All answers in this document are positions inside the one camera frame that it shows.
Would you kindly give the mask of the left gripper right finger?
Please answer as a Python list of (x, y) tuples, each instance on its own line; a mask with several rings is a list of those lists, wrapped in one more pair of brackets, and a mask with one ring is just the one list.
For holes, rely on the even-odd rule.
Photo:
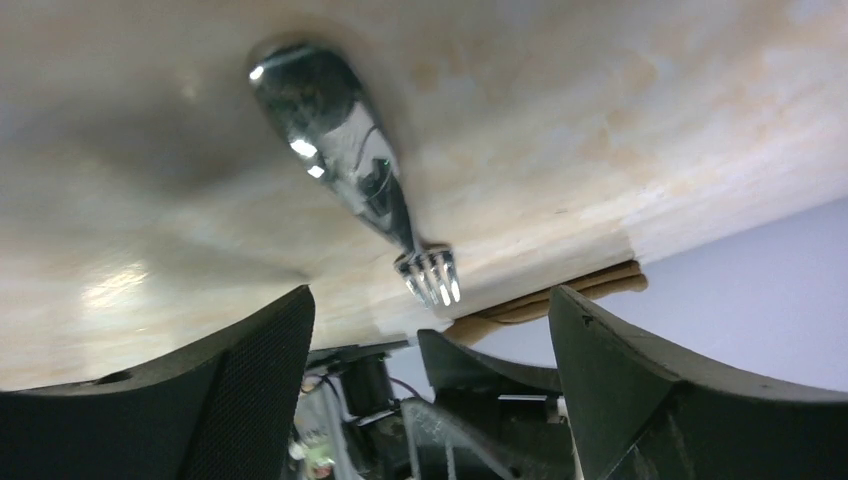
[(847, 396), (741, 370), (560, 286), (549, 326), (588, 479), (843, 479)]

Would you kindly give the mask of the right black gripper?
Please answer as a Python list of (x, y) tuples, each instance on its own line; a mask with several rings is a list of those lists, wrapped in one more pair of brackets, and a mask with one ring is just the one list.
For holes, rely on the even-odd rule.
[(291, 435), (294, 479), (574, 479), (558, 371), (417, 333), (431, 400), (383, 354), (307, 360)]

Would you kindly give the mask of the silver metal fork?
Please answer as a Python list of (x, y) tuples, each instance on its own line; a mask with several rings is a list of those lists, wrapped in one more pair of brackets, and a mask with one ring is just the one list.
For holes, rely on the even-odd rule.
[(426, 243), (416, 231), (398, 156), (344, 56), (315, 43), (281, 46), (253, 61), (248, 81), (272, 128), (306, 172), (399, 250), (393, 268), (411, 294), (427, 308), (458, 303), (453, 251)]

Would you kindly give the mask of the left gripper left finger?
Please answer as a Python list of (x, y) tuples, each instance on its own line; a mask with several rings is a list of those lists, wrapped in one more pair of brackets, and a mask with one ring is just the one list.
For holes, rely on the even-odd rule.
[(5, 479), (277, 479), (315, 320), (300, 286), (96, 380), (1, 395)]

